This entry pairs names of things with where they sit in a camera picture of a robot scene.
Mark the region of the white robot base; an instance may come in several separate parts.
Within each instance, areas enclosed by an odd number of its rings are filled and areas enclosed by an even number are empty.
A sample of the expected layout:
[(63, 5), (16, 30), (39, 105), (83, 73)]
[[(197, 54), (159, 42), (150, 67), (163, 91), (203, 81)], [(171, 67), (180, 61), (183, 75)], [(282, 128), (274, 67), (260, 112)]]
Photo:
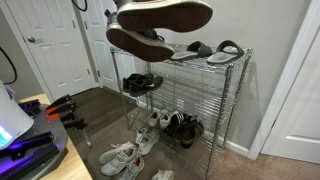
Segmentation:
[(11, 145), (33, 124), (34, 120), (10, 97), (6, 86), (0, 81), (0, 150)]

